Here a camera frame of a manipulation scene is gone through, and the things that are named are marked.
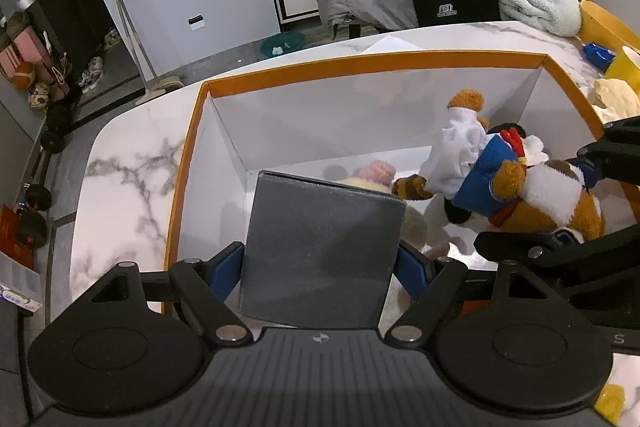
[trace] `brown and white plush dog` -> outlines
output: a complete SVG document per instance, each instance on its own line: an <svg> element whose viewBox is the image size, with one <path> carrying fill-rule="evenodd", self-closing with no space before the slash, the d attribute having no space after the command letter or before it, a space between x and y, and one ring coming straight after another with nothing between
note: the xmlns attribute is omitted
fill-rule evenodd
<svg viewBox="0 0 640 427"><path fill-rule="evenodd" d="M505 232L570 229L579 241L604 235L599 201L586 190L580 169L541 155L537 138L534 155L542 162L530 161L531 137L522 139L515 127L487 134L486 120L478 114L483 106L481 94L457 93L447 106L449 123L420 175L397 180L394 194L425 200L442 193L452 223L464 223L474 212Z"/></svg>

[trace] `marble table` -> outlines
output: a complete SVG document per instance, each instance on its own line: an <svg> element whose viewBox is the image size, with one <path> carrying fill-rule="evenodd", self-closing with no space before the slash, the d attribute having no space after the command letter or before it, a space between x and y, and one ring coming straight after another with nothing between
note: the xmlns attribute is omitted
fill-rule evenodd
<svg viewBox="0 0 640 427"><path fill-rule="evenodd" d="M425 50L548 54L578 87L591 86L594 79L601 76L584 60L577 41L559 38L520 22L416 28L393 35ZM257 62L216 78L356 55L384 37L375 35L318 46ZM74 230L70 270L73 299L119 261L135 261L143 271L162 270L175 177L200 84L114 118L95 139ZM627 389L627 412L620 425L637 427L640 425L640 406L636 407L640 402L640 366L636 369L637 363L629 361L631 359L634 357L616 356L614 376Z"/></svg>

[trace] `yellow cup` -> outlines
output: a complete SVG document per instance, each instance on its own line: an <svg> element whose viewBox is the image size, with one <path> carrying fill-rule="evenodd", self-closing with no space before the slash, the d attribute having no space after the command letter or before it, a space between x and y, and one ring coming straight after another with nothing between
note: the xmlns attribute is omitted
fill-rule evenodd
<svg viewBox="0 0 640 427"><path fill-rule="evenodd" d="M629 46L622 46L622 51L614 58L604 78L624 80L638 96L640 96L640 55Z"/></svg>

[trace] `gray tile floor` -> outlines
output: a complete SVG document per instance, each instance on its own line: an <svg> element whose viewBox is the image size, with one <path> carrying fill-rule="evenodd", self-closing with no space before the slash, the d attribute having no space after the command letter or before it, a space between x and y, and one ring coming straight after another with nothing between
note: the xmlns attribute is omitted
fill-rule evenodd
<svg viewBox="0 0 640 427"><path fill-rule="evenodd" d="M334 39L333 32L322 26L317 18L300 22L294 29L305 34L306 48L348 38L346 26L338 31ZM368 26L362 29L363 36L375 33L377 33L375 29ZM249 42L187 64L163 76L178 74L183 83L188 85L264 60L266 57L260 53L261 42ZM121 43L107 50L103 59L103 79L95 89L82 96L75 116L76 125L79 126L67 136L66 149L54 156L49 166L46 186L51 190L54 201L47 213L50 240L49 244L36 252L36 270L41 274L45 306L25 321L27 346L70 303L69 269L74 221L82 179L94 140L109 121L133 108L134 100L118 107L113 106L143 87L135 64L124 44ZM32 400L37 413L44 405L35 392L33 380L31 380L31 387Z"/></svg>

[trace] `ribbed gray surface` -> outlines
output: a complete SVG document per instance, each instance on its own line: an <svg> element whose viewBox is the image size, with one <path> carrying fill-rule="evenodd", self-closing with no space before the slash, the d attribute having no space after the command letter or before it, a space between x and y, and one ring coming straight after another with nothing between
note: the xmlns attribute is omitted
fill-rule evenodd
<svg viewBox="0 0 640 427"><path fill-rule="evenodd" d="M318 335L329 338L318 343ZM382 344L375 331L270 329L253 346L220 351L182 396L117 419L51 409L34 425L136 427L513 427L609 425L592 410L521 420L464 402L421 353Z"/></svg>

